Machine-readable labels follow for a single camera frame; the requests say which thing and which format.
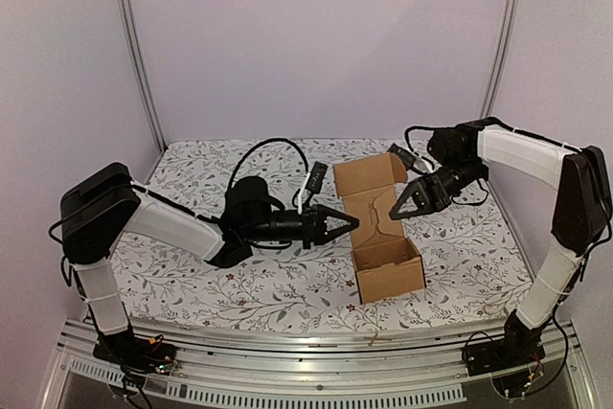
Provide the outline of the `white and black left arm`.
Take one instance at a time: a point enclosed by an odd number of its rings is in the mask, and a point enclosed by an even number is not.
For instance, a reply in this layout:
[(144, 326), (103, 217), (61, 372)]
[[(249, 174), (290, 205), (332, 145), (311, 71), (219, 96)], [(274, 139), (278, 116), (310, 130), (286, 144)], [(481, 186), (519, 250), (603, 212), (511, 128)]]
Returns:
[(306, 174), (299, 203), (287, 209), (258, 176), (232, 179), (219, 217), (203, 216), (133, 181), (127, 166), (112, 163), (60, 199), (60, 272), (75, 286), (92, 316), (98, 343), (94, 355), (142, 374), (164, 374), (176, 348), (162, 336), (135, 335), (125, 312), (110, 257), (124, 233), (149, 237), (184, 250), (216, 268), (231, 268), (270, 242), (327, 244), (359, 226), (356, 217), (310, 199), (320, 192), (327, 167)]

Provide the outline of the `brown cardboard box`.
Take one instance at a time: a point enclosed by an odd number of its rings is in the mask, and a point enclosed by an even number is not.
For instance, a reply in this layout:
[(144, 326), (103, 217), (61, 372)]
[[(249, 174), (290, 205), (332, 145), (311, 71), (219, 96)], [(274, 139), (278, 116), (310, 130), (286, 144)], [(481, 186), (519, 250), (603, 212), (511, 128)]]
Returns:
[(359, 220), (351, 242), (361, 303), (423, 290), (420, 252), (405, 236), (402, 223), (389, 216), (397, 202), (395, 185), (407, 180), (401, 160), (386, 152), (337, 164), (333, 173), (345, 213)]

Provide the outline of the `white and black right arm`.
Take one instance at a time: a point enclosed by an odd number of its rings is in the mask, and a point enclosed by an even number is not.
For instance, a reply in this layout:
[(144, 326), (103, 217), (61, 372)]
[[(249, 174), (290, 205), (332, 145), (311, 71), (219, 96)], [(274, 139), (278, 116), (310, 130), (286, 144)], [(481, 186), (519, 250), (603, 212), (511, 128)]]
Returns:
[(469, 185), (485, 181), (492, 165), (547, 185), (552, 192), (546, 254), (524, 299), (509, 314), (500, 339), (467, 340), (470, 375), (495, 373), (543, 358), (541, 335), (584, 275), (598, 246), (612, 238), (612, 192), (605, 155), (512, 127), (495, 117), (430, 128), (427, 154), (437, 168), (411, 181), (393, 205), (393, 220), (433, 215)]

